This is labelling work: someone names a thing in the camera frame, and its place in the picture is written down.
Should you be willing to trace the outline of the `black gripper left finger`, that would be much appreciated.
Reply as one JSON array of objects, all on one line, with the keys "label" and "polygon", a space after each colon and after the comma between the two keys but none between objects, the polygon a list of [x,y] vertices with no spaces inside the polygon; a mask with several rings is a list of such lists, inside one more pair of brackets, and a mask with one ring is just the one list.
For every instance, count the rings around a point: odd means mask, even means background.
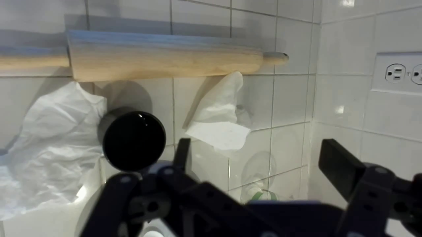
[{"label": "black gripper left finger", "polygon": [[212,183],[190,178],[190,138],[179,144],[175,159],[140,179],[113,176],[80,237],[138,237],[147,221],[161,219],[181,237],[260,237],[263,221]]}]

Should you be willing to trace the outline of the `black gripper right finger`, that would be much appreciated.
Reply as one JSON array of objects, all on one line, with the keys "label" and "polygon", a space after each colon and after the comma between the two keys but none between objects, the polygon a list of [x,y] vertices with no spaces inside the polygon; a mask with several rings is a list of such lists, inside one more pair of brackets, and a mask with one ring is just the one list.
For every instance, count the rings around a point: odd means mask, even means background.
[{"label": "black gripper right finger", "polygon": [[391,219],[422,237],[422,174],[412,180],[359,161],[334,138],[322,141],[318,167],[347,201],[338,237],[388,237]]}]

